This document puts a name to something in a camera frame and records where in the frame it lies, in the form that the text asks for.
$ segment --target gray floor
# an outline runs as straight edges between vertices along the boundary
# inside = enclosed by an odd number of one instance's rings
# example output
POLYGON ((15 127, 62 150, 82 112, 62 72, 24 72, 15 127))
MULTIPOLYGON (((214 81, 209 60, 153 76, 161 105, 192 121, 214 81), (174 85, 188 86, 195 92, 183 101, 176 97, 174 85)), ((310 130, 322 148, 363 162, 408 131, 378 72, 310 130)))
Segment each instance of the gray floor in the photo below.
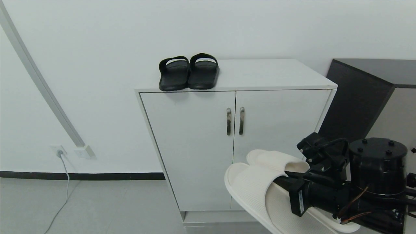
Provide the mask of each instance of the gray floor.
MULTIPOLYGON (((166 181, 71 181, 69 187, 72 194, 49 234, 186 234, 166 181)), ((66 181, 0 179, 0 233, 43 234, 64 202, 65 189, 66 181)), ((236 232, 263 229, 245 226, 236 232)), ((227 230, 214 225, 192 234, 227 230)), ((361 227, 355 234, 375 233, 361 227)), ((406 233, 416 233, 416 219, 408 218, 406 233)))

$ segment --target slide sandal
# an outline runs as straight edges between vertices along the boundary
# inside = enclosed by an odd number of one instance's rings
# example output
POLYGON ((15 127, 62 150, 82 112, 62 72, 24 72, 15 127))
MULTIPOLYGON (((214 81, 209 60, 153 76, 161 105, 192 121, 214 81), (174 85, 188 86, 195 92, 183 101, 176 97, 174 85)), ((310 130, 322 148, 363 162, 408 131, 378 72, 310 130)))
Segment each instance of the slide sandal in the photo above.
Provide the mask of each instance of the slide sandal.
POLYGON ((188 87, 194 90, 208 90, 214 88, 217 83, 220 68, 214 56, 209 54, 197 54, 190 60, 191 74, 188 79, 188 87), (212 59, 212 61, 198 61, 200 59, 212 59))
POLYGON ((285 173, 240 162, 227 169, 224 180, 234 200, 273 234, 336 234, 309 213, 292 214, 289 197, 273 183, 279 176, 285 173))
POLYGON ((159 89, 162 91, 182 90, 187 87, 189 61, 185 56, 167 58, 159 63, 159 89))
MULTIPOLYGON (((307 162, 302 161, 292 155, 278 151, 267 151, 262 149, 255 149, 250 151, 247 155, 247 162, 249 165, 261 165, 263 167, 268 167, 279 172, 289 171, 305 173, 309 169, 309 164, 307 162)), ((280 186, 279 188, 287 197, 289 197, 288 191, 280 186)), ((352 222, 347 224, 340 224, 340 219, 333 219, 330 213, 315 207, 310 207, 306 212, 311 214, 320 222, 325 223, 326 225, 339 232, 352 233, 361 227, 359 224, 352 222)))

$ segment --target cabinet door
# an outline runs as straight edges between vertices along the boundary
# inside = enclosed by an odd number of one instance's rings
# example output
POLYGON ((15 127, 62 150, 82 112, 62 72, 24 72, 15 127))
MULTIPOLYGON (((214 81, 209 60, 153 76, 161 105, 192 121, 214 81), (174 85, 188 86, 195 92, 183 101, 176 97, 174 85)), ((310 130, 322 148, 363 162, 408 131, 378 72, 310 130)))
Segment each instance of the cabinet door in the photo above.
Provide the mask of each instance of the cabinet door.
MULTIPOLYGON (((296 148, 315 131, 331 90, 237 91, 234 163, 253 149, 277 150, 302 158, 296 148), (243 134, 240 109, 244 108, 243 134)), ((232 201, 232 209, 241 209, 232 201)))
POLYGON ((229 210, 235 92, 141 93, 181 211, 229 210), (227 109, 231 129, 227 135, 227 109))

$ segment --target metal handle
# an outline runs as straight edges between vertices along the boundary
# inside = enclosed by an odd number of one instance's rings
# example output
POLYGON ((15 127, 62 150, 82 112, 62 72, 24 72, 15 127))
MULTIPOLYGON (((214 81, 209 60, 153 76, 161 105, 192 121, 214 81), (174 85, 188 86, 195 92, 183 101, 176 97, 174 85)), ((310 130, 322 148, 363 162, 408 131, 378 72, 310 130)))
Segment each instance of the metal handle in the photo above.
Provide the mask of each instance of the metal handle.
POLYGON ((227 136, 231 135, 231 109, 227 108, 227 136))
POLYGON ((244 115, 245 115, 244 107, 241 107, 240 108, 240 132, 239 132, 240 135, 243 134, 243 130, 244 130, 244 115))

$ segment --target white cable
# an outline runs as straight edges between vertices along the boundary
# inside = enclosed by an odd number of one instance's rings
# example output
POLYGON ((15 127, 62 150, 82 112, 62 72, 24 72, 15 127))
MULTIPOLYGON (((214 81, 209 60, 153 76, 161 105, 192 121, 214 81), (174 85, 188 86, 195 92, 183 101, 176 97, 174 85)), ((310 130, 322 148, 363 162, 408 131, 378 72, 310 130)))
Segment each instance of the white cable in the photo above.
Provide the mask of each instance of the white cable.
POLYGON ((67 174, 67 177, 68 177, 68 182, 67 182, 67 197, 65 198, 65 203, 62 205, 62 207, 58 210, 58 212, 56 213, 56 215, 53 217, 53 219, 52 219, 52 221, 51 221, 51 224, 49 224, 49 227, 48 227, 48 229, 46 230, 45 234, 46 234, 46 233, 49 231, 49 229, 52 227, 53 221, 55 220, 56 216, 59 214, 59 212, 61 212, 62 208, 63 208, 63 207, 65 206, 65 204, 68 202, 69 174, 68 174, 68 171, 67 171, 67 167, 65 166, 65 162, 64 162, 64 160, 62 159, 62 154, 63 154, 63 152, 62 152, 61 150, 58 150, 58 151, 57 151, 57 156, 61 159, 62 164, 64 165, 65 173, 67 174))

